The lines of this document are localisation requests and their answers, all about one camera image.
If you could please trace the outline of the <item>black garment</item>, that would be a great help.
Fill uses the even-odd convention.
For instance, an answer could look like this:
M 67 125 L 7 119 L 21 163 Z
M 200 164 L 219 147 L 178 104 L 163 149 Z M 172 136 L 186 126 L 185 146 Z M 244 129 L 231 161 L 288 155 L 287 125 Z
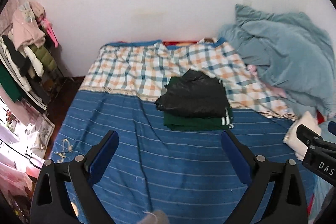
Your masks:
M 190 69 L 181 77 L 171 77 L 165 89 L 155 102 L 159 111 L 185 118 L 229 116 L 226 89 L 216 77 Z

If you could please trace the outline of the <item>clothes rack with garments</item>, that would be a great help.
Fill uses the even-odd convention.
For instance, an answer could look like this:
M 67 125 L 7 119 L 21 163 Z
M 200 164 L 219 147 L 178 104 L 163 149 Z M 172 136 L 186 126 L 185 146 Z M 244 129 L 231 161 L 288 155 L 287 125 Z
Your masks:
M 1 88 L 13 103 L 29 103 L 44 113 L 64 74 L 52 55 L 60 46 L 45 8 L 28 1 L 13 12 L 1 33 Z

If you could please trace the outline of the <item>white pink folded cloth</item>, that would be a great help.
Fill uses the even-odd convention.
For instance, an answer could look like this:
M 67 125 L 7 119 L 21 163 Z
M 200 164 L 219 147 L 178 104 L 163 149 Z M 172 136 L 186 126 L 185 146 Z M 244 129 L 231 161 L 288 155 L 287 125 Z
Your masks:
M 311 139 L 309 134 L 313 132 L 315 135 L 321 135 L 321 128 L 318 121 L 310 112 L 306 111 L 301 118 L 294 122 L 288 129 L 283 138 L 283 143 L 288 145 L 295 153 L 296 158 L 302 161 L 305 157 Z

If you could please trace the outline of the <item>light blue quilt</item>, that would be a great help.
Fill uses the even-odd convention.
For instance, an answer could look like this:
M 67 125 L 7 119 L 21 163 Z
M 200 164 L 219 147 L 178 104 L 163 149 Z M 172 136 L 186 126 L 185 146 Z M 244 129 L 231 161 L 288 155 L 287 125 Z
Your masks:
M 266 13 L 237 4 L 225 38 L 265 84 L 282 89 L 296 114 L 319 111 L 330 117 L 335 81 L 333 43 L 304 12 Z

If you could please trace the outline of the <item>blue striped bed sheet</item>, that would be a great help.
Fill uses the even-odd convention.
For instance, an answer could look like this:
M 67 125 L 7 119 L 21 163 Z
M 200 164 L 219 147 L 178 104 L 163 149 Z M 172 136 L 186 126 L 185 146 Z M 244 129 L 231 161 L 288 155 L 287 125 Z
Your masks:
M 174 131 L 163 112 L 137 96 L 82 90 L 68 109 L 53 161 L 85 154 L 109 130 L 120 144 L 94 190 L 117 223 L 136 223 L 162 210 L 171 223 L 223 223 L 246 187 L 222 150 L 220 131 Z M 268 160 L 294 159 L 283 143 L 293 121 L 233 109 L 233 133 Z

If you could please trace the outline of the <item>grey shoe toe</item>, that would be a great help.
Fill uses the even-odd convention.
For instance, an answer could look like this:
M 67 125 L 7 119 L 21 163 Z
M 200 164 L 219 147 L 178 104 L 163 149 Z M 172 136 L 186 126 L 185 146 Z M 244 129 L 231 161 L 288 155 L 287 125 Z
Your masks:
M 162 210 L 145 212 L 145 217 L 139 223 L 144 224 L 169 224 L 168 216 Z

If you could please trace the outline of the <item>green folded garment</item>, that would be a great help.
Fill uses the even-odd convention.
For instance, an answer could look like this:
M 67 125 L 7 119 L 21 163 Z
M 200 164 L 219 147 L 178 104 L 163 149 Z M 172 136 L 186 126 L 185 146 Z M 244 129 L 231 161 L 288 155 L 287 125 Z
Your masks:
M 163 114 L 163 125 L 174 131 L 214 131 L 232 129 L 234 121 L 230 107 L 222 118 L 185 118 L 169 113 Z

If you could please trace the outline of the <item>plaid checked blanket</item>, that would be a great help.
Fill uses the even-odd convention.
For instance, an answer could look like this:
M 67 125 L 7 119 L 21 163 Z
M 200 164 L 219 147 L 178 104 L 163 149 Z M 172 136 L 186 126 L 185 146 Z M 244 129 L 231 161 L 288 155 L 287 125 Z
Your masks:
M 109 43 L 100 48 L 80 88 L 154 102 L 165 92 L 171 77 L 182 76 L 189 69 L 221 80 L 233 109 L 251 109 L 268 118 L 297 119 L 283 100 L 247 71 L 224 39 L 183 47 L 165 46 L 160 40 Z

